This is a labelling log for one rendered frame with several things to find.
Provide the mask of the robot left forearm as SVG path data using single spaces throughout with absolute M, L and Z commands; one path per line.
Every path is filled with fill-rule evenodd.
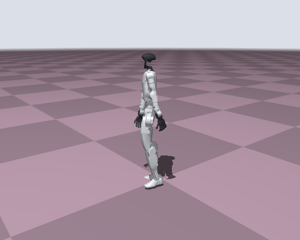
M 153 111 L 154 113 L 158 115 L 158 117 L 162 116 L 162 112 L 160 111 L 160 108 L 159 108 L 159 100 L 158 100 L 158 97 L 156 95 L 155 92 L 152 92 L 150 94 L 150 97 L 152 99 L 151 103 L 152 103 L 152 106 L 153 106 Z

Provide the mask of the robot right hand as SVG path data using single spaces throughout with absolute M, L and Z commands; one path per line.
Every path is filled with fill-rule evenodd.
M 136 127 L 140 127 L 141 128 L 141 122 L 142 122 L 142 119 L 143 119 L 143 116 L 144 114 L 140 114 L 140 110 L 138 111 L 138 116 L 137 118 L 135 119 L 134 121 L 134 124 L 136 123 Z

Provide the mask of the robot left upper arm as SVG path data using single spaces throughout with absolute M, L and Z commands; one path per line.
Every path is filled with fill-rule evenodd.
M 150 94 L 152 92 L 154 92 L 157 95 L 156 84 L 155 84 L 155 75 L 153 72 L 148 72 L 148 73 L 146 73 L 145 77 L 148 82 L 149 89 L 151 90 L 151 92 L 148 94 L 148 97 L 149 97 L 149 99 L 152 100 Z

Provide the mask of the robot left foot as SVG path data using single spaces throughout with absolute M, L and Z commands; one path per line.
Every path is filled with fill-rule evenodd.
M 157 178 L 155 178 L 155 179 L 157 179 Z M 151 187 L 154 187 L 154 186 L 156 186 L 156 185 L 163 184 L 162 178 L 159 177 L 157 180 L 155 180 L 155 179 L 152 179 L 150 182 L 146 183 L 146 184 L 144 185 L 144 187 L 145 187 L 145 188 L 151 188 Z

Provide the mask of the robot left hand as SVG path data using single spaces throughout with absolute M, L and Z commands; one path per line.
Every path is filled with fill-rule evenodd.
M 159 131 L 164 130 L 167 126 L 166 126 L 165 120 L 162 118 L 163 116 L 158 117 L 157 113 L 155 113 L 155 116 L 158 119 L 157 120 L 158 123 L 157 123 L 156 129 L 158 129 L 158 126 L 159 126 Z

